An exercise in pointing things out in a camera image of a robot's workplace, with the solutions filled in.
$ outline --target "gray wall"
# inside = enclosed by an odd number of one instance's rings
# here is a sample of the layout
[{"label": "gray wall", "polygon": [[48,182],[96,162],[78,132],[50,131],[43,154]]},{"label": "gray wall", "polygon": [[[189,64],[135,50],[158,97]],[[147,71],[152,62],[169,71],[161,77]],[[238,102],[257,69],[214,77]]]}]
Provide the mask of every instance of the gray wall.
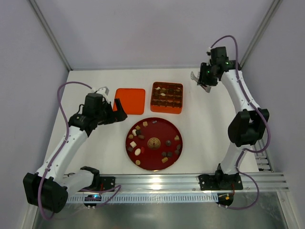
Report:
[{"label": "gray wall", "polygon": [[305,217],[305,1],[283,1],[243,72],[270,111],[270,151]]},{"label": "gray wall", "polygon": [[[36,0],[73,69],[199,66],[219,37],[245,52],[272,0]],[[234,53],[232,41],[224,41]]]},{"label": "gray wall", "polygon": [[57,53],[26,0],[0,1],[0,223],[24,216],[22,179],[43,162],[66,80]]}]

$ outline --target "gold emblem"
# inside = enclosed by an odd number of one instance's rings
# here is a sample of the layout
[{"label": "gold emblem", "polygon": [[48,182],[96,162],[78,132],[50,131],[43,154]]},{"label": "gold emblem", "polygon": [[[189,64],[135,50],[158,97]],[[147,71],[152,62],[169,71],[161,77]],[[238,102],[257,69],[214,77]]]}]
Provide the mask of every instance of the gold emblem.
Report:
[{"label": "gold emblem", "polygon": [[148,140],[147,146],[150,149],[159,149],[161,146],[161,142],[158,138],[152,137]]}]

